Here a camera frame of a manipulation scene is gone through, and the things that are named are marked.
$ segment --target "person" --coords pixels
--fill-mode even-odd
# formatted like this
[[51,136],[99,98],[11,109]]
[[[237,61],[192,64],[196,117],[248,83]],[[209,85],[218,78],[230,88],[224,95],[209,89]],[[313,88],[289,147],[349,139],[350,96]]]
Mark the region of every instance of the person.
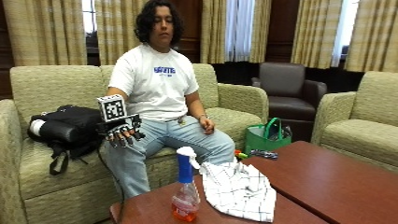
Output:
[[144,160],[164,146],[192,147],[199,160],[213,164],[233,161],[236,149],[232,138],[207,116],[193,65],[172,50],[183,34],[175,6],[149,0],[135,32],[143,43],[117,60],[107,91],[107,96],[120,94],[124,98],[127,114],[140,115],[140,132],[145,134],[133,145],[117,144],[115,148],[109,141],[105,144],[107,164],[125,199],[151,190]]

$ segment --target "dark gray armchair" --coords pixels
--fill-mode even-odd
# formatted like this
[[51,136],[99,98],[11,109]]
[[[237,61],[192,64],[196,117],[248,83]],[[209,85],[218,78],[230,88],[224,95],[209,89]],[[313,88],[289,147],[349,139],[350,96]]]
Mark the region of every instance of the dark gray armchair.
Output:
[[328,92],[326,84],[305,79],[298,63],[262,63],[253,86],[269,96],[269,119],[281,118],[293,130],[293,141],[312,141],[316,110]]

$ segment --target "wristwatch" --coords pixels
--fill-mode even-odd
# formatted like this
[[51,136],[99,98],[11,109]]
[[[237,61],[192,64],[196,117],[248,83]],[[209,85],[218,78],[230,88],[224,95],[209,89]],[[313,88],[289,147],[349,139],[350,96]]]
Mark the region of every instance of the wristwatch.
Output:
[[211,118],[208,115],[203,114],[199,116],[199,120],[201,119],[201,117],[207,117],[208,119]]

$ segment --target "checkered towel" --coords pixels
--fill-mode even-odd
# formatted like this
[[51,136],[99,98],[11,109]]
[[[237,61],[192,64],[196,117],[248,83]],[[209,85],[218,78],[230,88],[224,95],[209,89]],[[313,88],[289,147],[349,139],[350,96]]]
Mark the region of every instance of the checkered towel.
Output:
[[276,191],[253,165],[205,162],[200,173],[207,200],[221,213],[273,222]]

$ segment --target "table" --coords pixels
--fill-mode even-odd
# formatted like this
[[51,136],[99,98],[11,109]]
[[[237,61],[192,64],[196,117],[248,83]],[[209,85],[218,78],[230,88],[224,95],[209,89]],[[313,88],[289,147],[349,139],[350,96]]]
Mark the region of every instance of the table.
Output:
[[244,163],[294,203],[330,223],[398,223],[398,174],[306,142],[276,152]]
[[[199,217],[192,223],[258,223],[256,221],[232,217],[222,214],[216,210],[212,205],[207,202],[201,176],[195,177],[199,196],[200,196],[200,209]],[[124,203],[124,212],[123,212],[123,224],[129,223],[153,223],[153,224],[187,224],[188,222],[180,221],[172,215],[172,196],[180,189],[180,184],[175,183],[163,188],[155,189],[151,192],[139,195],[133,198],[129,198]],[[111,219],[113,223],[117,223],[119,214],[120,214],[121,204],[113,203],[111,206]],[[284,195],[276,195],[276,204],[274,204],[274,222],[273,224],[322,224],[328,223],[318,216],[312,214],[306,209],[300,205],[292,202]]]

